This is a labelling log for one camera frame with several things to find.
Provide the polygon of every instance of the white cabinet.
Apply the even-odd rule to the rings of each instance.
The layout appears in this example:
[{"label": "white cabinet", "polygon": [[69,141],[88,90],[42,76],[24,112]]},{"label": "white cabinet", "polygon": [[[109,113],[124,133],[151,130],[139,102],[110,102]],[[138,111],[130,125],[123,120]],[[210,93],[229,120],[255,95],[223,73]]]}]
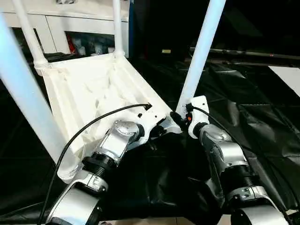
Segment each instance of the white cabinet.
[{"label": "white cabinet", "polygon": [[[55,0],[23,0],[32,26],[45,53],[70,53],[66,32],[113,35],[112,0],[78,0],[74,4],[59,5]],[[121,0],[123,48],[128,57],[129,5]],[[0,1],[6,21],[20,27],[12,0]]]},{"label": "white cabinet", "polygon": [[[7,24],[10,27],[21,27],[20,21],[15,13],[3,13]],[[31,25],[36,30],[37,37],[41,43],[44,53],[56,53],[51,32],[44,15],[29,15]]]},{"label": "white cabinet", "polygon": [[[70,53],[66,31],[109,34],[113,35],[113,21],[95,20],[86,18],[74,18],[64,16],[47,16],[49,28],[55,43],[56,50],[62,53]],[[128,22],[122,22],[123,49],[128,57]]]}]

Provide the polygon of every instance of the black fabric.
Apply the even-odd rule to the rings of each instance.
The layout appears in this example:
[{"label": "black fabric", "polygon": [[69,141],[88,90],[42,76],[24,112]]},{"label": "black fabric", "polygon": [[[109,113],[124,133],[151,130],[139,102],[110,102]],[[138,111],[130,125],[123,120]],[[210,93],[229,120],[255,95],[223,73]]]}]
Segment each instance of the black fabric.
[{"label": "black fabric", "polygon": [[[132,63],[175,109],[187,66]],[[42,77],[36,79],[46,93]],[[196,95],[202,94],[210,113],[244,145],[278,206],[296,208],[294,195],[300,198],[299,97],[267,67],[212,64],[207,65],[197,89]],[[38,218],[53,163],[3,86],[0,100],[6,130],[0,146],[0,223],[32,224]],[[204,184],[209,176],[197,140],[186,134],[160,137],[126,154],[110,184],[102,219],[184,216],[196,224],[215,224],[221,211]],[[52,202],[64,186],[56,180]]]},{"label": "black fabric", "polygon": [[[187,66],[149,61],[133,65],[175,109]],[[275,203],[284,210],[299,208],[300,98],[296,93],[265,66],[207,64],[195,94],[200,95],[206,96],[210,114],[243,144]]]}]

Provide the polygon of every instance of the white bracket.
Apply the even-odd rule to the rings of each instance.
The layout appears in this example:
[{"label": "white bracket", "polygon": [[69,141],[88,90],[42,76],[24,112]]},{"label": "white bracket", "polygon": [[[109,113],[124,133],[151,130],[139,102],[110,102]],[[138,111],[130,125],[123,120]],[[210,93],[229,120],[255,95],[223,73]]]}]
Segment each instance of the white bracket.
[{"label": "white bracket", "polygon": [[[192,104],[192,106],[203,109],[205,112],[209,113],[207,100],[204,95],[192,98],[191,104]],[[188,127],[188,134],[194,139],[198,139],[198,137],[196,137],[193,133],[193,130],[198,123],[208,123],[209,124],[210,122],[208,120],[207,115],[200,112],[199,110],[193,109],[192,110],[192,122]]]}]

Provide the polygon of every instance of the black connector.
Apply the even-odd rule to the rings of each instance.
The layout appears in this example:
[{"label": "black connector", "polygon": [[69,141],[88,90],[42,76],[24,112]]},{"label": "black connector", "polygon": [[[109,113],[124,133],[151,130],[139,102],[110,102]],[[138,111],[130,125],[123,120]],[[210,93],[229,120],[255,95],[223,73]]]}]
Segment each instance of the black connector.
[{"label": "black connector", "polygon": [[187,123],[182,119],[182,117],[177,112],[170,112],[170,117],[181,128],[182,131],[186,131],[188,129]]},{"label": "black connector", "polygon": [[145,105],[144,108],[147,111],[148,109],[150,109],[152,107],[152,105],[150,103],[148,103],[148,105]]}]

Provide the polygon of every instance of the silver metal joint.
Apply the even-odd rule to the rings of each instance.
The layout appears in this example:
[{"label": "silver metal joint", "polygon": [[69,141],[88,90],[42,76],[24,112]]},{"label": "silver metal joint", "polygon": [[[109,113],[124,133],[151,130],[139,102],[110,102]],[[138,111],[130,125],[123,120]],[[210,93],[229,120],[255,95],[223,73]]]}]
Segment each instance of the silver metal joint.
[{"label": "silver metal joint", "polygon": [[117,120],[104,136],[96,151],[109,156],[118,165],[127,151],[127,146],[136,141],[139,134],[140,129],[136,123]]}]

